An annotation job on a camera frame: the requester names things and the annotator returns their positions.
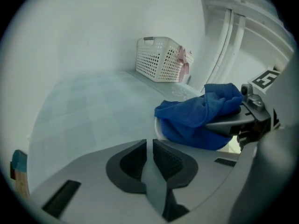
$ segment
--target pink cloth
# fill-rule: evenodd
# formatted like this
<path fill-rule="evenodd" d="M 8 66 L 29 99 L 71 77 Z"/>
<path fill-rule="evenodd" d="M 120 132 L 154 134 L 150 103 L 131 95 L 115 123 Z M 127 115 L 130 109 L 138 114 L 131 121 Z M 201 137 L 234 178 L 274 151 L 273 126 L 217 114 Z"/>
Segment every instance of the pink cloth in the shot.
<path fill-rule="evenodd" d="M 181 46 L 181 50 L 179 51 L 179 54 L 178 54 L 178 62 L 183 63 L 183 66 L 181 68 L 181 71 L 180 71 L 179 77 L 178 77 L 178 81 L 182 82 L 184 75 L 189 74 L 189 63 L 186 58 L 186 50 L 183 46 Z"/>

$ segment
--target white laundry basket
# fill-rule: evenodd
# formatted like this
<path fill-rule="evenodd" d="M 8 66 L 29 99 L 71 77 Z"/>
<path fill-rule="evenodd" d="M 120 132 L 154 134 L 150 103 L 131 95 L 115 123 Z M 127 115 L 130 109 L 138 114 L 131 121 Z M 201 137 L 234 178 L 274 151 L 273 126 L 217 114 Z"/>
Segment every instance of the white laundry basket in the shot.
<path fill-rule="evenodd" d="M 178 62 L 181 46 L 168 37 L 145 37 L 137 43 L 136 71 L 155 82 L 178 82 L 182 63 Z M 193 56 L 186 51 L 191 65 Z"/>

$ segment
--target laundry basket handle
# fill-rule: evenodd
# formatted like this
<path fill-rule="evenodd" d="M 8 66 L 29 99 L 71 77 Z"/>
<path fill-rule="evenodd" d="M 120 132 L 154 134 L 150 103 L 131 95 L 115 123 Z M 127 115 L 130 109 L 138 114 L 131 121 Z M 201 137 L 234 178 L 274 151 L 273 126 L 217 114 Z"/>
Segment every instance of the laundry basket handle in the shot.
<path fill-rule="evenodd" d="M 149 37 L 144 37 L 143 38 L 145 41 L 149 41 L 149 40 L 154 40 L 153 36 L 149 36 Z"/>

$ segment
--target blue object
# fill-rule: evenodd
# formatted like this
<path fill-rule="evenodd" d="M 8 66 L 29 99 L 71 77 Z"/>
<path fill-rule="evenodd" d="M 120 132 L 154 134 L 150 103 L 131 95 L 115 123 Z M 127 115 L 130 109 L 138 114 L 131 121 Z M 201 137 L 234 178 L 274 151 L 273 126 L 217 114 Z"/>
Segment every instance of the blue object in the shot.
<path fill-rule="evenodd" d="M 21 150 L 15 150 L 11 161 L 12 168 L 21 172 L 27 172 L 27 155 Z"/>
<path fill-rule="evenodd" d="M 205 91 L 205 95 L 184 102 L 164 100 L 155 108 L 165 137 L 176 143 L 210 150 L 220 149 L 232 139 L 202 126 L 218 115 L 238 109 L 243 95 L 232 83 L 206 84 Z"/>

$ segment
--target blue towel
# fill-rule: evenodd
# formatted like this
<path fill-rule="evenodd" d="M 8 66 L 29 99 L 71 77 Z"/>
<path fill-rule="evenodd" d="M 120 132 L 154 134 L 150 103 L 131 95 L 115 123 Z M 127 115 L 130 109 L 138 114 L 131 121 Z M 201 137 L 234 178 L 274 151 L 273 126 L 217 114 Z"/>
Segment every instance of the blue towel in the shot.
<path fill-rule="evenodd" d="M 218 115 L 234 112 L 243 96 L 232 83 L 206 84 L 205 95 L 184 102 L 164 100 L 155 108 L 162 133 L 169 140 L 210 150 L 224 147 L 231 137 L 223 137 L 202 126 Z"/>

